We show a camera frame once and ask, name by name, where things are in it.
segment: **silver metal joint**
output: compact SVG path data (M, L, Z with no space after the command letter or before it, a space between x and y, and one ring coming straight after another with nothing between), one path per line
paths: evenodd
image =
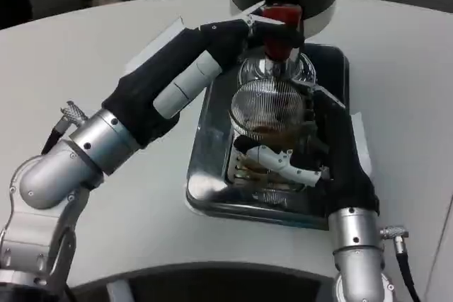
M104 109L69 138L107 175L111 175L139 149L139 144L126 127Z
M390 282L389 278L382 274L382 287L384 288L384 300L380 302L394 302L395 301L395 287ZM336 298L336 302L350 302L345 298L345 292L343 290L343 279L341 275L338 275L335 283L333 284L333 296ZM362 299L360 302L371 302L366 298Z
M376 212L360 208L341 209L331 214L328 226L334 251L363 245L380 248L376 220Z
M382 302L384 260L374 211L347 208L328 217L333 256L341 276L343 300Z

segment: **silver connector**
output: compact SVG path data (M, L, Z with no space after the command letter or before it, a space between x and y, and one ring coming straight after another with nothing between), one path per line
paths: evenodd
M66 103L67 106L61 109L63 117L76 127L83 125L84 122L88 120L88 117L73 101L68 100Z
M404 226L386 226L379 233L383 240L393 240L397 236L409 237L409 231Z
M377 214L358 208L341 209L328 217L328 223L344 301L384 301L384 260Z
M381 229L380 234L383 240L393 240L396 254L407 254L404 238L409 237L409 232L404 226L386 226Z

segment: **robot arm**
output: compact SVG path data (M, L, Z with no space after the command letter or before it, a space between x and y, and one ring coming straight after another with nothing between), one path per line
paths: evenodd
M179 111L235 65L248 40L303 43L295 28L260 17L261 6L196 29L177 20L144 50L145 63L120 79L95 115L87 119L70 103L52 139L71 123L75 132L53 147L48 143L48 153L26 161L11 180L11 215L0 234L0 300L61 296L76 247L75 225L89 192L104 173L112 174L167 133Z

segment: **bolt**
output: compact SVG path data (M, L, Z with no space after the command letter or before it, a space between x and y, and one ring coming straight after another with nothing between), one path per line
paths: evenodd
M45 286L47 285L47 281L45 279L40 279L39 277L36 277L34 280L35 284L38 286Z

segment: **black glove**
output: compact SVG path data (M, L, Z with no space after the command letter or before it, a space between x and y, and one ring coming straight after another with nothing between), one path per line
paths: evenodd
M314 86L311 91L316 120L324 126L329 147L327 166L331 179L319 182L326 192L327 214L348 207L379 213L374 186L360 164L351 116L325 88Z

